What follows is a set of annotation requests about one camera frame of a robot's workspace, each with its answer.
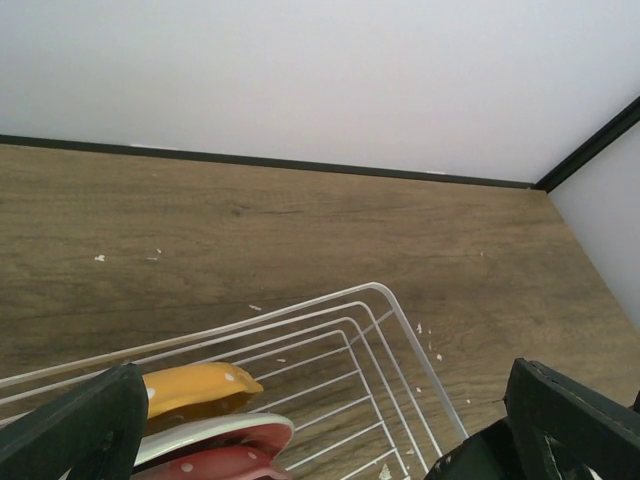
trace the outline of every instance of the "white wall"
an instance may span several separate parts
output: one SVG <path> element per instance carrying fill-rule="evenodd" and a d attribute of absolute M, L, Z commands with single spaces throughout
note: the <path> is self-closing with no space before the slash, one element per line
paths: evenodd
<path fill-rule="evenodd" d="M 536 181 L 640 94 L 637 0 L 0 0 L 0 133 Z"/>
<path fill-rule="evenodd" d="M 640 126 L 569 177 L 551 199 L 640 328 Z"/>

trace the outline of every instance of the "black frame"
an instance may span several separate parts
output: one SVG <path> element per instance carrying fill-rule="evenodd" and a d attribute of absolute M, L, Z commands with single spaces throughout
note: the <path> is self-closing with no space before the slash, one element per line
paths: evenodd
<path fill-rule="evenodd" d="M 589 140 L 580 145 L 571 155 L 565 158 L 553 170 L 547 173 L 538 183 L 536 190 L 552 192 L 562 182 L 576 173 L 600 152 L 620 138 L 625 132 L 640 121 L 640 97 L 631 102 L 609 123 L 598 130 Z"/>
<path fill-rule="evenodd" d="M 319 162 L 282 160 L 277 158 L 249 157 L 227 155 L 222 153 L 192 152 L 186 150 L 167 150 L 162 148 L 132 147 L 127 145 L 110 145 L 103 143 L 76 142 L 70 140 L 54 140 L 46 138 L 20 137 L 0 135 L 0 144 L 24 147 L 51 148 L 58 150 L 75 150 L 80 152 L 110 153 L 114 155 L 131 155 L 136 157 L 167 158 L 174 160 L 191 160 L 195 162 L 212 162 L 231 165 L 248 165 L 253 167 L 285 168 L 289 170 L 308 170 L 313 172 L 346 173 L 368 177 L 399 178 L 404 180 L 421 180 L 442 183 L 458 183 L 463 185 L 484 185 L 488 187 L 504 187 L 527 189 L 533 186 L 528 182 L 496 180 L 491 178 L 467 177 L 462 175 L 445 175 L 438 173 L 410 172 L 387 168 L 358 167 L 336 165 Z"/>

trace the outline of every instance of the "plate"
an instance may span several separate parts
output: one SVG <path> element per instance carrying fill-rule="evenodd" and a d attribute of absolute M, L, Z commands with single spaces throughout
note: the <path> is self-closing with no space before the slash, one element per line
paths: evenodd
<path fill-rule="evenodd" d="M 203 363 L 143 376 L 149 397 L 146 435 L 181 423 L 228 415 L 263 391 L 230 363 Z"/>
<path fill-rule="evenodd" d="M 171 460 L 131 477 L 131 480 L 291 480 L 271 456 L 245 445 L 206 450 Z"/>
<path fill-rule="evenodd" d="M 245 445 L 275 458 L 293 438 L 293 422 L 275 413 L 244 413 L 186 423 L 148 437 L 140 443 L 135 465 L 172 452 Z"/>

